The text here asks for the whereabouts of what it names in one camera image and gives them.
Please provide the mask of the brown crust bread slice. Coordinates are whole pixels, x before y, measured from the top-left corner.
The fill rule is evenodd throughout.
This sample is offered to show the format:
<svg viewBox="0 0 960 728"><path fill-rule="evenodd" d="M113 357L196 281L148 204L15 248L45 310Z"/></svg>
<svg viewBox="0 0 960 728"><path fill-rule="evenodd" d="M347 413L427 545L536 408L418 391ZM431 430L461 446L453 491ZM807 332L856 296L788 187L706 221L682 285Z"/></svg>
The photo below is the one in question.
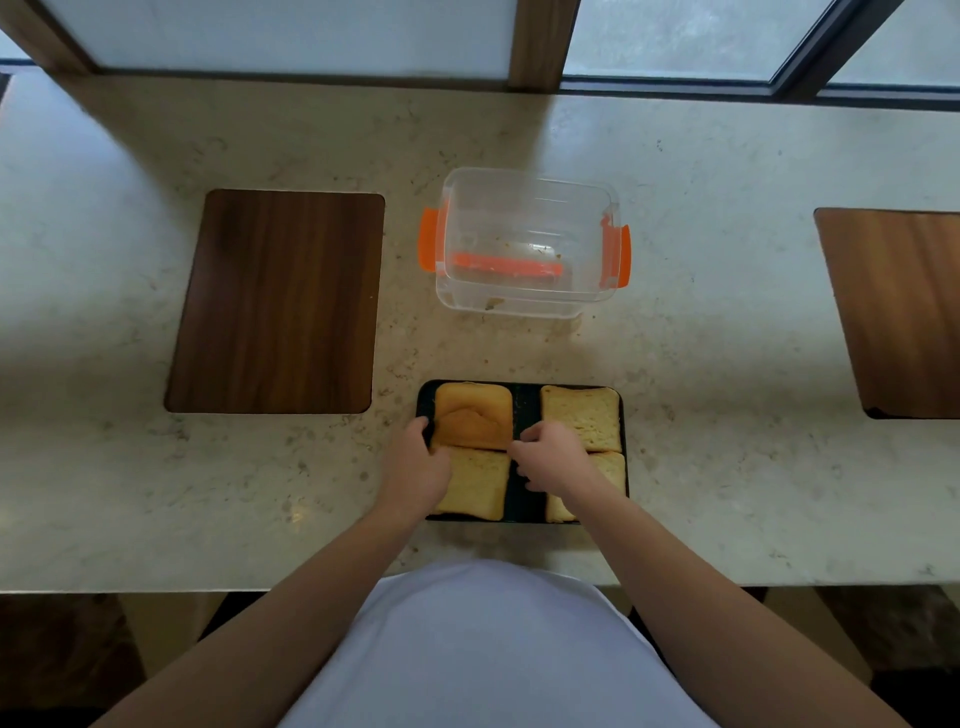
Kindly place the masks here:
<svg viewBox="0 0 960 728"><path fill-rule="evenodd" d="M514 435L511 391L498 384L447 382L435 395L433 449L506 452Z"/></svg>

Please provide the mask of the person's left forearm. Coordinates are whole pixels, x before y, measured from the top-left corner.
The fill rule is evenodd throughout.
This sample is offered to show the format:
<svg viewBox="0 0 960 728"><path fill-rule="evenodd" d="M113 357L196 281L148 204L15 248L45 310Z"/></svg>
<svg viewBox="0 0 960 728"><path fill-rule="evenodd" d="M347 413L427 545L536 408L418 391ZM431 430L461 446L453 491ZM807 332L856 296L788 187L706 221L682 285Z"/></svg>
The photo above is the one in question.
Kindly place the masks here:
<svg viewBox="0 0 960 728"><path fill-rule="evenodd" d="M382 496L91 728L276 728L437 499Z"/></svg>

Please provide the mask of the person's left hand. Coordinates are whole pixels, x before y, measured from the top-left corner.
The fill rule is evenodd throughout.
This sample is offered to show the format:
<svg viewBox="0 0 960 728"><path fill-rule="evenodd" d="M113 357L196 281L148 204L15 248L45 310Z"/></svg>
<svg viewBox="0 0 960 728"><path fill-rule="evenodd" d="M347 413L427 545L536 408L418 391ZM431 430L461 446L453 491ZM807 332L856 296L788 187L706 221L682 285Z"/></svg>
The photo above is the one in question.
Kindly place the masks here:
<svg viewBox="0 0 960 728"><path fill-rule="evenodd" d="M414 525L438 506L449 489L450 454L445 447L432 451L410 446L410 422L390 442L381 469L381 483L373 511L400 523Z"/></svg>

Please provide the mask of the black rectangular tray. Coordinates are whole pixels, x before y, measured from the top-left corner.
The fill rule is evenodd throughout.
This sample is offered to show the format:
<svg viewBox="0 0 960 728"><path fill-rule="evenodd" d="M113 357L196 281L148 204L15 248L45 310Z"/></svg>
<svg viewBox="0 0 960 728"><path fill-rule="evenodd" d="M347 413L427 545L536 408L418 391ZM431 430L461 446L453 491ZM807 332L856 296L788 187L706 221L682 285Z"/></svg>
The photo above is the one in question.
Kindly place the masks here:
<svg viewBox="0 0 960 728"><path fill-rule="evenodd" d="M541 408L541 388L544 384L518 383L518 382L498 382L510 390L513 401L513 429L515 435L542 419ZM563 385L572 389L594 388L586 385ZM621 442L623 452L627 454L626 430L623 423L623 404L620 404L621 420ZM516 463L510 464L510 478L505 500L504 516L498 521L482 520L473 516L440 515L426 516L427 521L436 521L440 523L502 523L502 524L523 524L523 525L547 525L545 519L546 500L548 493L539 491L529 491L525 485L526 480L518 475ZM630 496L629 472L627 466L627 479Z"/></svg>

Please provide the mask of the dark wooden placemat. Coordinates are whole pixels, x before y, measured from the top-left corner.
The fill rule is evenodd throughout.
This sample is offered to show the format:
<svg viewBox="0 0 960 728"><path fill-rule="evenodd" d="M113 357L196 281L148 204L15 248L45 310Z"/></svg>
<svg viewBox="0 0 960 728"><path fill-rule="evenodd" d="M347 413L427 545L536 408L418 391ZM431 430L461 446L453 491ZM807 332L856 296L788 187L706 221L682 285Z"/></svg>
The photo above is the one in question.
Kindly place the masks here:
<svg viewBox="0 0 960 728"><path fill-rule="evenodd" d="M960 421L960 211L813 217L864 412Z"/></svg>
<svg viewBox="0 0 960 728"><path fill-rule="evenodd" d="M365 412L373 400L384 197L218 188L203 202L165 408Z"/></svg>

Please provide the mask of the beige table leg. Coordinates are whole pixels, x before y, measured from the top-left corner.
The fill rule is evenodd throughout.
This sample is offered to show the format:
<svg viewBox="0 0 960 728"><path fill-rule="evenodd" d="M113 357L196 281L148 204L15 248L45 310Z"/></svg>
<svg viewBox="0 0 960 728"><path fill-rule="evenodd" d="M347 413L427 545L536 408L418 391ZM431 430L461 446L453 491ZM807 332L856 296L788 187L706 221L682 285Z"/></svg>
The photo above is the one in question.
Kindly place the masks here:
<svg viewBox="0 0 960 728"><path fill-rule="evenodd" d="M223 603L224 591L118 594L146 678L192 648Z"/></svg>
<svg viewBox="0 0 960 728"><path fill-rule="evenodd" d="M763 603L857 680L870 686L874 673L868 661L815 588L769 588Z"/></svg>

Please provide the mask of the person's right forearm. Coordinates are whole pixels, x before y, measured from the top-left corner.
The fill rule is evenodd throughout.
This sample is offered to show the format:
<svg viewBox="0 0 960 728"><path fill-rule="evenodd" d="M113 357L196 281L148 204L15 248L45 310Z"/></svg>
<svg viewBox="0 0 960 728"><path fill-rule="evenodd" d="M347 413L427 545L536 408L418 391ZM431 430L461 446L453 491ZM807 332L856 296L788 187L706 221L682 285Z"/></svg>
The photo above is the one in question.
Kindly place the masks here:
<svg viewBox="0 0 960 728"><path fill-rule="evenodd" d="M690 698L723 728L910 728L601 474L560 492Z"/></svg>

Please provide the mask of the person's right hand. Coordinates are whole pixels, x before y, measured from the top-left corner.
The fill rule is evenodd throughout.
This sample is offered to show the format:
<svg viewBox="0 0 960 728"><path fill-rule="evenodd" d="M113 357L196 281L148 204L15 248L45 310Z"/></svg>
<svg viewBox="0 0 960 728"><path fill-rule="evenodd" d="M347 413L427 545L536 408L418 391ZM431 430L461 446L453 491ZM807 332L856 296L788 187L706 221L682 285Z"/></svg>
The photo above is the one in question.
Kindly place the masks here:
<svg viewBox="0 0 960 728"><path fill-rule="evenodd" d="M542 422L546 422L540 436L546 445L546 494L574 504L600 475L571 429L557 421Z"/></svg>

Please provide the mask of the wooden window post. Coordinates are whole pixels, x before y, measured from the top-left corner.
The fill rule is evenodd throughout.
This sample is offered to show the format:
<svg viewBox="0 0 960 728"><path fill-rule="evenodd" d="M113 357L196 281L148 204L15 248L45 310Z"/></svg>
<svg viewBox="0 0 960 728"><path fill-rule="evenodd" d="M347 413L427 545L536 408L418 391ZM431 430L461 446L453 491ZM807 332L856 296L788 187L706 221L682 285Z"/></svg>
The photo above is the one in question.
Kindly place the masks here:
<svg viewBox="0 0 960 728"><path fill-rule="evenodd" d="M507 88L559 91L581 0L517 0Z"/></svg>
<svg viewBox="0 0 960 728"><path fill-rule="evenodd" d="M0 0L0 31L48 74L90 76L101 72L42 0Z"/></svg>

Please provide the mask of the clear container with orange clips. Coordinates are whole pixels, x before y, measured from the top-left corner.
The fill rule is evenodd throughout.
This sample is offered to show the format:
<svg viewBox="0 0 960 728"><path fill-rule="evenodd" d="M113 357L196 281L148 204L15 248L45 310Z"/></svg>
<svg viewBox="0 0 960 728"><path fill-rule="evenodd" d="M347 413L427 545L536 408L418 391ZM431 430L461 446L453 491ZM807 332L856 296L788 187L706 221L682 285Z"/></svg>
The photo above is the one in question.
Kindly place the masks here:
<svg viewBox="0 0 960 728"><path fill-rule="evenodd" d="M630 284L632 240L606 183L462 167L421 215L417 261L450 310L571 320Z"/></svg>

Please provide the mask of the white shirt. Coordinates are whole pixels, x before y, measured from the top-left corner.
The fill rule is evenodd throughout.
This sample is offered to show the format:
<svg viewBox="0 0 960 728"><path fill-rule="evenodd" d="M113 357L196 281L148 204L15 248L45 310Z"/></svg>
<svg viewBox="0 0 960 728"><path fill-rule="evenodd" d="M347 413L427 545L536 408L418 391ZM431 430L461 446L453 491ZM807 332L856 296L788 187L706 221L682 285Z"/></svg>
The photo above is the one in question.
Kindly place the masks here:
<svg viewBox="0 0 960 728"><path fill-rule="evenodd" d="M493 560L383 578L277 728L718 728L594 586Z"/></svg>

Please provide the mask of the dark metal window frame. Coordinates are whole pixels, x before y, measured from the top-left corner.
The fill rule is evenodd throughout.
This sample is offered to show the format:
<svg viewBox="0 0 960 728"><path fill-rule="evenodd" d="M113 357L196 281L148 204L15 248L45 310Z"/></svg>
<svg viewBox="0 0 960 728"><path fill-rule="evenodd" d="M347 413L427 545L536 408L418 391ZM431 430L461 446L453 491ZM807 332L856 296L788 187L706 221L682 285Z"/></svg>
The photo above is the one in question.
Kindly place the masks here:
<svg viewBox="0 0 960 728"><path fill-rule="evenodd" d="M960 114L960 80L953 84L835 80L906 2L830 0L769 79L564 74L557 92L598 98Z"/></svg>

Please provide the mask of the pale bread slice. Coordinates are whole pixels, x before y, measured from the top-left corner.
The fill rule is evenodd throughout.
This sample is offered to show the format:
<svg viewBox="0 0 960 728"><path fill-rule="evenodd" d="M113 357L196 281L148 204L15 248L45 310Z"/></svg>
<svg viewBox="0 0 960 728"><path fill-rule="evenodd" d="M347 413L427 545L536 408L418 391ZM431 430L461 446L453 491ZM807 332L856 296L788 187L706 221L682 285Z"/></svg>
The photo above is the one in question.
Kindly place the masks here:
<svg viewBox="0 0 960 728"><path fill-rule="evenodd" d="M451 478L431 516L456 515L501 521L510 479L507 452L450 446Z"/></svg>
<svg viewBox="0 0 960 728"><path fill-rule="evenodd" d="M544 385L539 394L541 418L569 428L588 453L623 453L617 391L609 387Z"/></svg>
<svg viewBox="0 0 960 728"><path fill-rule="evenodd" d="M591 464L622 495L629 496L626 460L621 453L606 451L588 454ZM579 519L564 504L561 498L547 494L544 518L548 524L573 524Z"/></svg>

